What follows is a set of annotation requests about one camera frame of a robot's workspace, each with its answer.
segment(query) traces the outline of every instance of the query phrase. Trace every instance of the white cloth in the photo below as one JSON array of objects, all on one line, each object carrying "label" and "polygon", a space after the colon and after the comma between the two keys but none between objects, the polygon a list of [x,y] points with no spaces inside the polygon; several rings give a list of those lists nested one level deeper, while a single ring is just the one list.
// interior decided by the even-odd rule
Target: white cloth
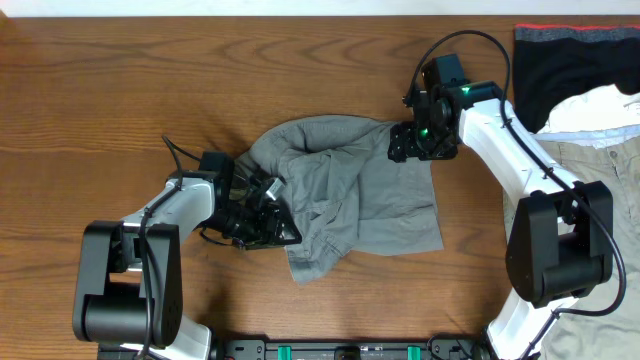
[{"label": "white cloth", "polygon": [[604,148],[639,135],[640,93],[625,95],[607,85],[556,105],[534,138]]}]

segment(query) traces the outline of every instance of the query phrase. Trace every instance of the red stripe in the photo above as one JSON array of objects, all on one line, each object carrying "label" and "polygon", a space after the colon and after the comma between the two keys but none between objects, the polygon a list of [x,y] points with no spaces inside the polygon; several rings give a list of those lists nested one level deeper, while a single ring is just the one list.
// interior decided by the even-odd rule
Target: red stripe
[{"label": "red stripe", "polygon": [[571,29],[577,31],[587,31],[587,30],[613,30],[620,28],[633,28],[640,29],[640,25],[621,25],[621,26],[570,26],[570,25],[538,25],[538,24],[517,24],[517,28],[526,28],[526,29],[534,29],[534,30],[545,30],[545,29]]}]

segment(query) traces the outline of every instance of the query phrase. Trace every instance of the beige cloth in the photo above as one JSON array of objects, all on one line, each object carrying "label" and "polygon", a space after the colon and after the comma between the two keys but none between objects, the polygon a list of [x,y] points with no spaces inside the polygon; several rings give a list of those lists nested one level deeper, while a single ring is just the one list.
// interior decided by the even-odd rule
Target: beige cloth
[{"label": "beige cloth", "polygon": [[[602,149],[539,141],[558,163],[585,183],[601,180],[613,195],[613,237],[627,270],[626,297],[616,312],[600,318],[563,315],[542,342],[546,359],[637,359],[640,353],[640,138]],[[505,201],[505,228],[511,233],[515,208]],[[576,308],[599,310],[611,304],[618,273],[597,286]]]}]

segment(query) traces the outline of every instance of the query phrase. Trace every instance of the gray cloth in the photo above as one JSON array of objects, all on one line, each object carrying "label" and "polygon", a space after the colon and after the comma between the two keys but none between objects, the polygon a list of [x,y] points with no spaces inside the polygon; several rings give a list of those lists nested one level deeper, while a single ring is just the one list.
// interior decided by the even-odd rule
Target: gray cloth
[{"label": "gray cloth", "polygon": [[441,250],[431,163],[387,158],[389,130],[351,116],[318,116],[265,133],[236,160],[286,183],[303,240],[286,247],[293,278],[326,275],[350,250],[400,255]]},{"label": "gray cloth", "polygon": [[560,39],[575,39],[585,43],[598,41],[619,41],[632,37],[640,37],[640,27],[621,26],[615,28],[585,27],[575,28],[571,26],[516,26],[515,38],[517,40],[544,42]]}]

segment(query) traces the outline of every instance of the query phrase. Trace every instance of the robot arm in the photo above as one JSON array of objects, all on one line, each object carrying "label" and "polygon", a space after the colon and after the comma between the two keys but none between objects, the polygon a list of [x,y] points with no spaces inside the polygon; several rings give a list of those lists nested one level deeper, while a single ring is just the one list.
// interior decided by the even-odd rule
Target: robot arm
[{"label": "robot arm", "polygon": [[[500,113],[502,90],[493,82],[470,83],[456,55],[435,58],[423,69],[426,90],[414,89],[414,121],[392,130],[389,158],[451,159],[457,144],[473,149],[517,206],[506,265],[513,289],[486,331],[494,357],[520,358],[546,326],[551,312],[567,308],[611,277],[612,254],[593,219],[549,178],[514,139]],[[505,103],[513,131],[553,174],[568,184],[612,228],[611,193],[602,182],[583,184],[553,160]],[[558,235],[558,223],[574,225]],[[529,354],[539,352],[540,342]]]},{"label": "robot arm", "polygon": [[[133,357],[150,331],[150,353],[159,358],[215,357],[212,332],[182,314],[180,245],[201,226],[220,231],[244,249],[301,241],[289,212],[280,211],[283,204],[276,201],[282,182],[252,177],[255,189],[240,204],[229,200],[233,171],[229,156],[205,152],[197,171],[170,175],[165,189],[139,211],[120,221],[94,221],[86,228],[73,311],[78,339],[117,344],[118,356],[124,348],[135,350],[130,353]],[[179,190],[157,206],[146,222],[153,304],[152,329],[147,329],[144,277],[140,284],[131,284],[112,281],[111,274],[142,270],[143,216],[176,186]]]}]

